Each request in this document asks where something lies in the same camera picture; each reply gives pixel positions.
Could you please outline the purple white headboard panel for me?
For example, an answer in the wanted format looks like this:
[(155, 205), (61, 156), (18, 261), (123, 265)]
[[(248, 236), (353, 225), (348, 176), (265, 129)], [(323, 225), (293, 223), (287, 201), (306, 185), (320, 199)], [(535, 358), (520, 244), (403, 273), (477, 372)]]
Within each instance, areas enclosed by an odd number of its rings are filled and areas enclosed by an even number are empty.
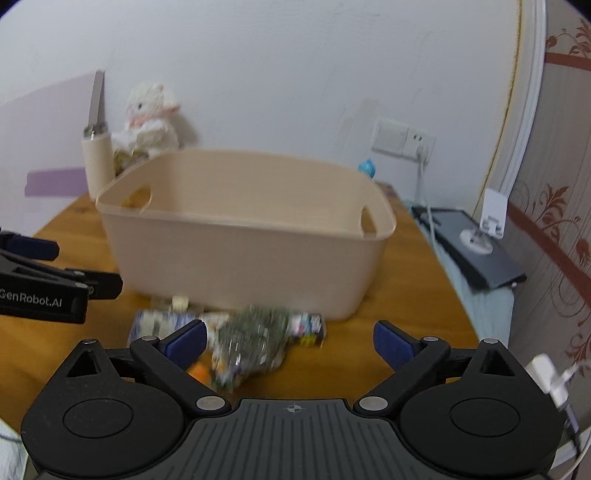
[(33, 234), (87, 193), (81, 142), (103, 82), (98, 70), (1, 106), (2, 228)]

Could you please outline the green glitter scrunchie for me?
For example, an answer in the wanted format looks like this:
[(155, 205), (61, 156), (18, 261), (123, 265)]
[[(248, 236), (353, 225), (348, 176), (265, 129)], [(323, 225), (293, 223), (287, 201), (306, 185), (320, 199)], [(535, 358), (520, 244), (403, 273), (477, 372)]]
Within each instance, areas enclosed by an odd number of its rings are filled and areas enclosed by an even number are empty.
[(276, 369), (290, 337), (290, 311), (249, 306), (232, 312), (212, 341), (212, 384), (231, 392), (245, 378)]

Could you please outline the small printed card box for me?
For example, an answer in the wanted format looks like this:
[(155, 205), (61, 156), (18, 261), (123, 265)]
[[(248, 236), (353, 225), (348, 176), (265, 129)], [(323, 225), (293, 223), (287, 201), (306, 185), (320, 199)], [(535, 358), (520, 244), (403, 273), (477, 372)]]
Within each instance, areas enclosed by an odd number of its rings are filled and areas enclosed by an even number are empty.
[(135, 316), (127, 344), (143, 336), (163, 339), (192, 320), (204, 322), (207, 344), (211, 350), (219, 340), (228, 340), (230, 336), (263, 341), (279, 339), (305, 346), (321, 345), (327, 336), (327, 324), (322, 315), (283, 308), (249, 306), (233, 312), (199, 314), (190, 311), (142, 310)]

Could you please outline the white wall socket panel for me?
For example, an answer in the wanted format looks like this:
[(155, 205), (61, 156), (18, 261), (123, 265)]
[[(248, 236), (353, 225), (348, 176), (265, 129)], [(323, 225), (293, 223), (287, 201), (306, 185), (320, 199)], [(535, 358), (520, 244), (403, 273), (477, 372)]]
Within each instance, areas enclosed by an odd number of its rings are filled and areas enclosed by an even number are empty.
[(426, 131), (390, 120), (378, 119), (370, 149), (393, 157), (429, 162), (436, 138)]

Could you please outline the white door frame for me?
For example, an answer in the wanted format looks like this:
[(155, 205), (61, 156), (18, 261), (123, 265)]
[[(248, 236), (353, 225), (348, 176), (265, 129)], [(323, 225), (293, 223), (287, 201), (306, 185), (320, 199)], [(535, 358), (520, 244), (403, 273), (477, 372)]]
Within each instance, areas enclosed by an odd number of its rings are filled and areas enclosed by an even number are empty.
[(517, 179), (541, 90), (547, 33), (547, 3), (520, 1), (516, 52), (507, 109), (486, 186), (508, 196)]

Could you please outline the white plush lamb toy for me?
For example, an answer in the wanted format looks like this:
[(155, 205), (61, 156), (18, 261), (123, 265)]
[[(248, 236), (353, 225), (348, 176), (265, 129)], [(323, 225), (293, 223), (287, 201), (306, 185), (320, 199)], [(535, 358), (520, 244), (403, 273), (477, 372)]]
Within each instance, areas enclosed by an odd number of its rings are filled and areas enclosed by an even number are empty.
[(127, 99), (123, 130), (111, 136), (113, 150), (126, 154), (139, 151), (149, 158), (177, 151), (180, 143), (171, 118), (179, 109), (180, 103), (163, 84), (136, 85)]

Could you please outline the cream thermos bottle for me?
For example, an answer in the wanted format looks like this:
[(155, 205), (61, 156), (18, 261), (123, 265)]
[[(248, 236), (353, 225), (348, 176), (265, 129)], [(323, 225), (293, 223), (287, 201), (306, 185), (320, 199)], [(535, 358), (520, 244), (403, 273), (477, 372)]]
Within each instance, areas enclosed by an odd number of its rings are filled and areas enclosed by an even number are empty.
[(81, 141), (88, 193), (91, 200), (115, 178), (111, 134), (105, 122), (88, 125)]

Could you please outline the beige plastic storage basket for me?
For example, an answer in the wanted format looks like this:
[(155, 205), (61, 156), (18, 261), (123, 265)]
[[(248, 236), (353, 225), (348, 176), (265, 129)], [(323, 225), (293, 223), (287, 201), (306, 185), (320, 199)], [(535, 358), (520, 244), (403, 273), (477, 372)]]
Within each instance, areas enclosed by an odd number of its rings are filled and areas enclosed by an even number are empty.
[(356, 311), (397, 227), (366, 174), (235, 150), (144, 161), (95, 206), (123, 282), (138, 293), (334, 320)]

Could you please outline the blue cartoon figurine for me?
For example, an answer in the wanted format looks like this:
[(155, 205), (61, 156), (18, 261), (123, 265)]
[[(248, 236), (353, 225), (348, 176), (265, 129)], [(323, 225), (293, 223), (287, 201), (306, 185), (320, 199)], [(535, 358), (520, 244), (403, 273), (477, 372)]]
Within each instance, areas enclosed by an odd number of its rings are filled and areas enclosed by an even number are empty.
[(358, 165), (358, 171), (367, 175), (370, 179), (374, 179), (377, 168), (373, 160), (369, 158)]

